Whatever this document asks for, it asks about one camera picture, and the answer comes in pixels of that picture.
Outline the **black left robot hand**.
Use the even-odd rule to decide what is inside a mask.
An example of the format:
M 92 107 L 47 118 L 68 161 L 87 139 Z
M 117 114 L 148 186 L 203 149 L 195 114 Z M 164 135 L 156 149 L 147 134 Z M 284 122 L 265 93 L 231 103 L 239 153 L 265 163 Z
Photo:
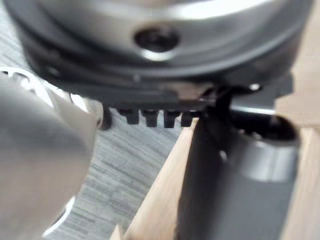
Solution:
M 130 125 L 198 118 L 177 240 L 277 240 L 301 139 L 275 112 L 311 0 L 6 0 L 30 68 Z

